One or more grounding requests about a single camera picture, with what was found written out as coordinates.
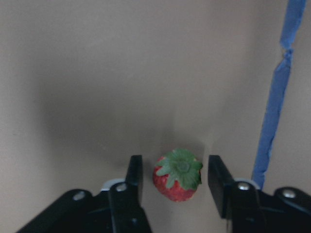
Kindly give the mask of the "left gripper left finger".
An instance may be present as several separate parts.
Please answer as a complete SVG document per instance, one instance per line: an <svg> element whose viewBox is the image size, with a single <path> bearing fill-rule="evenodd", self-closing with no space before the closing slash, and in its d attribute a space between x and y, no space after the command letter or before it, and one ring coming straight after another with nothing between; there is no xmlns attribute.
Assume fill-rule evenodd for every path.
<svg viewBox="0 0 311 233"><path fill-rule="evenodd" d="M141 155L130 158L125 181L108 192L114 233L151 233L148 218L141 207L143 162Z"/></svg>

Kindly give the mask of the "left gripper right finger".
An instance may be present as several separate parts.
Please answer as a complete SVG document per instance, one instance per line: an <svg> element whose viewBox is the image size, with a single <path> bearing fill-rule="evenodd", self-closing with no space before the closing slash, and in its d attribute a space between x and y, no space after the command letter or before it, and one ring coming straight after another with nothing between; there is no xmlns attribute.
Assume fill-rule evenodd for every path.
<svg viewBox="0 0 311 233"><path fill-rule="evenodd" d="M219 155L208 158L207 182L228 233L265 232L257 189L248 180L235 180Z"/></svg>

